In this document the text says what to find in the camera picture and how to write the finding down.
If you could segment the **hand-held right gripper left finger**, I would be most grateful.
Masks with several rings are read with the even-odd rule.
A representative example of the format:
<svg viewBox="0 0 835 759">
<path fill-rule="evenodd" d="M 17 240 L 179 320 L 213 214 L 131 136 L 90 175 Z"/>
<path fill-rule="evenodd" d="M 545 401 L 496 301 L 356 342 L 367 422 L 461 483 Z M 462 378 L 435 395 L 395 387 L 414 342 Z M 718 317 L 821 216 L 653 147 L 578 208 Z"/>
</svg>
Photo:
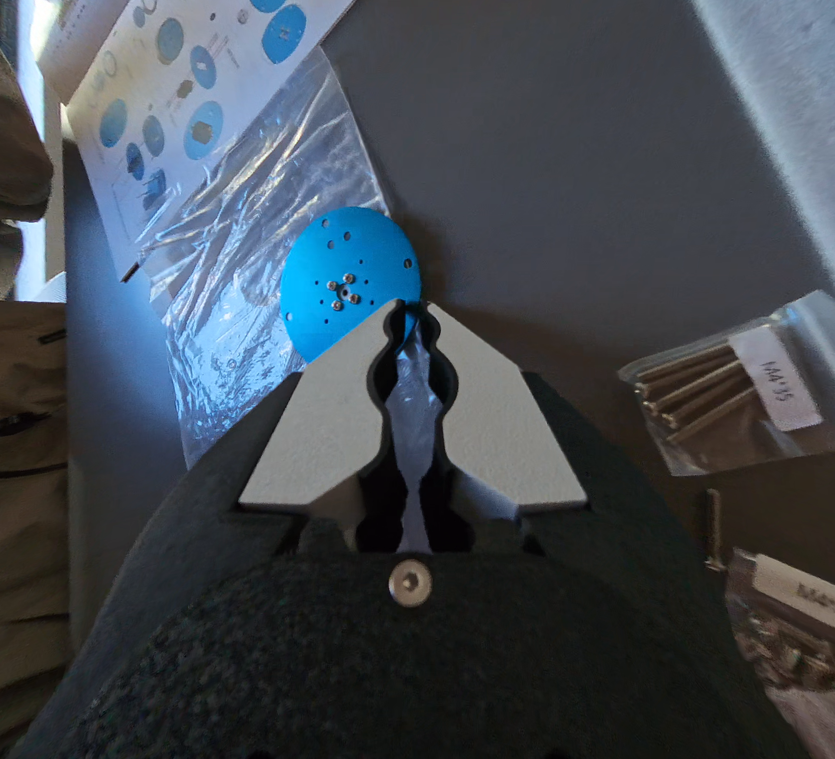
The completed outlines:
<svg viewBox="0 0 835 759">
<path fill-rule="evenodd" d="M 405 482 L 386 400 L 404 321 L 404 301 L 389 301 L 291 379 L 242 511 L 329 519 L 362 552 L 398 550 Z"/>
</svg>

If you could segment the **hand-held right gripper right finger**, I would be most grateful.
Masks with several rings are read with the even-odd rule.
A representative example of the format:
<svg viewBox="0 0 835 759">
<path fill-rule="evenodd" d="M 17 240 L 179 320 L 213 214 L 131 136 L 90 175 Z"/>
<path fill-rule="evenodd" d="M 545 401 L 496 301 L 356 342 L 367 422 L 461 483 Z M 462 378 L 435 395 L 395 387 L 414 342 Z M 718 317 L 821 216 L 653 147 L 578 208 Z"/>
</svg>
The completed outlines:
<svg viewBox="0 0 835 759">
<path fill-rule="evenodd" d="M 440 408 L 432 469 L 468 523 L 578 509 L 588 496 L 521 369 L 440 306 L 420 328 Z"/>
</svg>

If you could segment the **blue round disc plate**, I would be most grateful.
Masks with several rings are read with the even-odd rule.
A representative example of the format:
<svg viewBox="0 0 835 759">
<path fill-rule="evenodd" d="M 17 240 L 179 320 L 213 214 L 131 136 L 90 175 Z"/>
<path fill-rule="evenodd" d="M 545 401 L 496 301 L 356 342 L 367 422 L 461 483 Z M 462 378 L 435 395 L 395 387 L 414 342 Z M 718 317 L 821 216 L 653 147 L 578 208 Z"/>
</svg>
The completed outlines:
<svg viewBox="0 0 835 759">
<path fill-rule="evenodd" d="M 298 355 L 311 364 L 390 301 L 422 299 L 418 258 L 403 230 L 364 207 L 313 221 L 287 255 L 281 317 Z"/>
</svg>

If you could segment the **clear plastic bag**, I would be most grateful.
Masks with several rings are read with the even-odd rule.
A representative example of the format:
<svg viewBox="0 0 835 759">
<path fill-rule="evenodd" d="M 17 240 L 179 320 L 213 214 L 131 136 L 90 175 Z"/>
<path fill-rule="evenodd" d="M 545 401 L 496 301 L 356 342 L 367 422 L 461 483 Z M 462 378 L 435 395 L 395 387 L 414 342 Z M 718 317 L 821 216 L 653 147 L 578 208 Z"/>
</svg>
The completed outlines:
<svg viewBox="0 0 835 759">
<path fill-rule="evenodd" d="M 186 473 L 153 516 L 189 536 L 182 482 L 245 414 L 306 366 L 287 335 L 279 287 L 291 246 L 343 205 L 388 213 L 357 122 L 316 48 L 208 180 L 174 192 L 141 239 L 150 301 L 165 329 Z"/>
</svg>

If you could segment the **grey desk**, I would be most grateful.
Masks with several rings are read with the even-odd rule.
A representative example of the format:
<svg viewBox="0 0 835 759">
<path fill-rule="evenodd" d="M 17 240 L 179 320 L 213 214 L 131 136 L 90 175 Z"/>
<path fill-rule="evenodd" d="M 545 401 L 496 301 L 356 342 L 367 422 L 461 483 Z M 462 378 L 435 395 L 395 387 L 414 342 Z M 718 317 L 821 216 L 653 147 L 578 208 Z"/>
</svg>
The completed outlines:
<svg viewBox="0 0 835 759">
<path fill-rule="evenodd" d="M 830 284 L 691 0 L 357 0 L 316 48 L 423 298 L 627 451 L 695 540 L 715 487 L 725 550 L 829 578 L 832 454 L 673 476 L 615 375 Z M 100 382 L 71 439 L 167 490 L 184 445 L 144 264 L 101 269 L 145 285 L 140 327 L 70 293 L 72 383 Z"/>
</svg>

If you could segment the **clear bag of long screws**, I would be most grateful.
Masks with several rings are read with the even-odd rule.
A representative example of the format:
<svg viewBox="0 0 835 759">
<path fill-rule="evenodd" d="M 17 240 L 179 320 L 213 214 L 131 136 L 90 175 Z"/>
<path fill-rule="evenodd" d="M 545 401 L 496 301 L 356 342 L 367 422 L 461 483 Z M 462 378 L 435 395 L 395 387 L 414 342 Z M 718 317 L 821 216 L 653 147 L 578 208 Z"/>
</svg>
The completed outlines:
<svg viewBox="0 0 835 759">
<path fill-rule="evenodd" d="M 813 291 L 618 378 L 673 476 L 833 453 L 833 297 Z"/>
</svg>

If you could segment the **loose long screw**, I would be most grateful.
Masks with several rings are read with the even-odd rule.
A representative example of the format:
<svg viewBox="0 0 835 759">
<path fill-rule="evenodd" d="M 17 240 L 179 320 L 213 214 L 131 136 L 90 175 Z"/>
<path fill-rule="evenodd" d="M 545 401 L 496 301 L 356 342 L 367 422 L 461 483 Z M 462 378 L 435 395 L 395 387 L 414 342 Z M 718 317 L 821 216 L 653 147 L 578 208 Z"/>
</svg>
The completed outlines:
<svg viewBox="0 0 835 759">
<path fill-rule="evenodd" d="M 726 566 L 722 556 L 721 493 L 715 488 L 705 491 L 705 566 L 722 574 Z"/>
</svg>

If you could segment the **pile of small screw bags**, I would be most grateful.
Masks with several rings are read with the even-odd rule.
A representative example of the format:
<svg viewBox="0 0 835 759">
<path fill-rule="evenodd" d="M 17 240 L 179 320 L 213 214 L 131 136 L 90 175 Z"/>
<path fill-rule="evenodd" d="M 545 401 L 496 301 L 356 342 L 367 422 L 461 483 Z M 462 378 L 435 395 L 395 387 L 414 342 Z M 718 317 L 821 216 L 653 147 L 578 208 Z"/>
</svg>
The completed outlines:
<svg viewBox="0 0 835 759">
<path fill-rule="evenodd" d="M 811 757 L 834 757 L 834 584 L 735 548 L 725 579 L 736 643 Z"/>
</svg>

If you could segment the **open assembly manual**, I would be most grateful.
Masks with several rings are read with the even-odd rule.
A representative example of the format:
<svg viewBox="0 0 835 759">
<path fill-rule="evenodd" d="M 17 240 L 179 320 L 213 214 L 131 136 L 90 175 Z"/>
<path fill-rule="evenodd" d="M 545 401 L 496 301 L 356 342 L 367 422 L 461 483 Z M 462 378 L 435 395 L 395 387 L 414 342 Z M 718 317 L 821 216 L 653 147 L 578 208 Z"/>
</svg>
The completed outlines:
<svg viewBox="0 0 835 759">
<path fill-rule="evenodd" d="M 34 0 L 119 276 L 356 1 Z"/>
</svg>

